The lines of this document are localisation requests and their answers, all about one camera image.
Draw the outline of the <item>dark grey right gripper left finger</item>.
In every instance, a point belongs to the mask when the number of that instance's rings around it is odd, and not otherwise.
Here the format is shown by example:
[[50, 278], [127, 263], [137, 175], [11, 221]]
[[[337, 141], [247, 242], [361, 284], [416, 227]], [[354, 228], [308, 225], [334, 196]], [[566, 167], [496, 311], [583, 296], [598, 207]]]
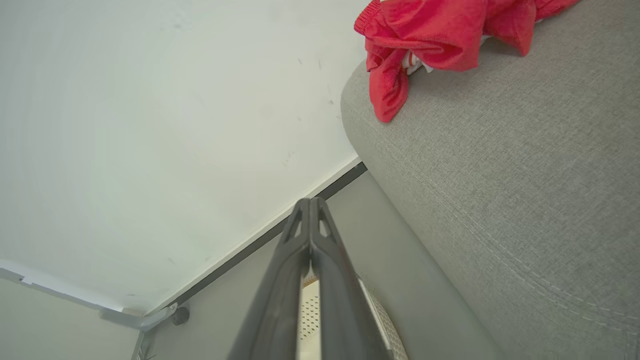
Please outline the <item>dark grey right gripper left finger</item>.
[[228, 354], [229, 360], [295, 360], [303, 279], [311, 264], [311, 200], [295, 203]]

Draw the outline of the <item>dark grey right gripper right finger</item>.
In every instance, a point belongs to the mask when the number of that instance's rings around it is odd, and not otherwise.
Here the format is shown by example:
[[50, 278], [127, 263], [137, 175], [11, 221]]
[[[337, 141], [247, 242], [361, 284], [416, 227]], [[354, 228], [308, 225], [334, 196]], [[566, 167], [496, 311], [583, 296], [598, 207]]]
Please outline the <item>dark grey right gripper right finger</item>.
[[311, 266], [319, 281], [323, 360], [390, 360], [326, 201], [310, 201]]

